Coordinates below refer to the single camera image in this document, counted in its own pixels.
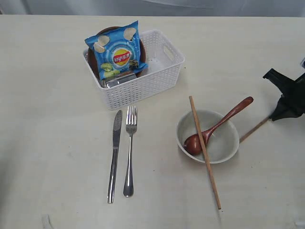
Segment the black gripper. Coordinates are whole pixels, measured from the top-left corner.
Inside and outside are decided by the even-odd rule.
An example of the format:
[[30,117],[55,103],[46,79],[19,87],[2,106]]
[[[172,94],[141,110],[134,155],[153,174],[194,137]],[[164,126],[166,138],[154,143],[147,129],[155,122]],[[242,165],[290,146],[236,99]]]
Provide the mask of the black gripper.
[[298,118],[305,113],[305,75],[296,80],[270,69],[264,76],[282,93],[275,110],[269,115],[272,121],[284,118]]

